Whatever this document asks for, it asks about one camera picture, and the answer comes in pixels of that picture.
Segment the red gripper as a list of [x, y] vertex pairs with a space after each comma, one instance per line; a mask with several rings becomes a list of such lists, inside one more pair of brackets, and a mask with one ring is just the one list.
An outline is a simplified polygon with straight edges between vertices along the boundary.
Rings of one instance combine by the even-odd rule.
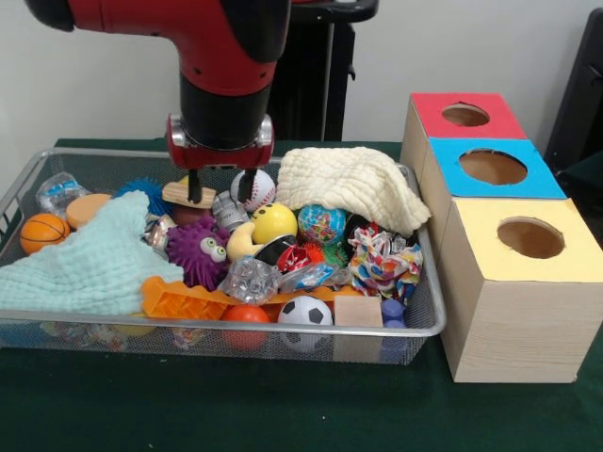
[[213, 149], [195, 143], [186, 133], [180, 114], [170, 114], [167, 120], [166, 142], [175, 166], [188, 171], [188, 195], [192, 203], [201, 201], [198, 171], [204, 167], [237, 167], [243, 170], [237, 199], [247, 201], [253, 195], [257, 169], [269, 162], [274, 150], [274, 131], [271, 117], [266, 114], [253, 141], [233, 150]]

